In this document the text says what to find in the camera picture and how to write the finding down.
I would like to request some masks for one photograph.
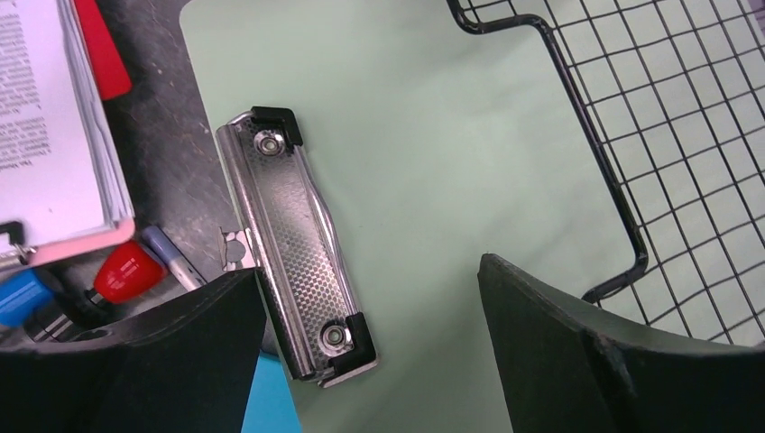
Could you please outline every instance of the paper stack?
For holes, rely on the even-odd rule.
[[[44,247],[133,215],[73,4],[0,1],[0,224]]]

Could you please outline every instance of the gray marker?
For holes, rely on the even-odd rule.
[[[141,232],[141,238],[167,265],[170,272],[184,289],[192,291],[207,284],[207,281],[202,278],[199,272],[194,269],[194,266],[189,263],[189,260],[180,253],[175,244],[159,227],[146,227]]]

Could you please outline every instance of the black wire grid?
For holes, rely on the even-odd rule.
[[[765,339],[763,0],[447,2],[468,32],[531,23],[562,53],[649,254],[642,278],[590,300],[695,338]]]

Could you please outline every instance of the red object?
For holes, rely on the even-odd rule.
[[[96,77],[101,100],[124,95],[130,91],[133,83],[127,75],[127,69],[124,68],[112,34],[106,28],[96,0],[74,0],[74,6],[82,26],[82,36],[88,48],[90,66]]]
[[[119,304],[133,299],[162,281],[167,270],[135,241],[115,248],[93,281],[104,299]]]

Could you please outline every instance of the metal clip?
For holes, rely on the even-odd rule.
[[[223,264],[223,271],[236,271],[237,269],[249,269],[257,266],[257,261],[253,255],[253,248],[250,246],[250,229],[238,230],[235,232],[224,232],[220,229],[218,237],[218,250],[220,251],[220,262]],[[240,244],[244,249],[242,258],[231,261],[229,247],[233,244]]]
[[[223,240],[239,240],[252,257],[246,254],[246,263],[224,259],[225,267],[258,268],[292,377],[328,387],[377,365],[295,115],[256,106],[218,128],[216,138],[244,227]]]
[[[18,221],[11,221],[0,225],[0,235],[8,235],[8,244],[14,250],[8,253],[0,253],[0,271],[29,264],[29,256],[37,252],[36,249],[24,245],[23,225]]]

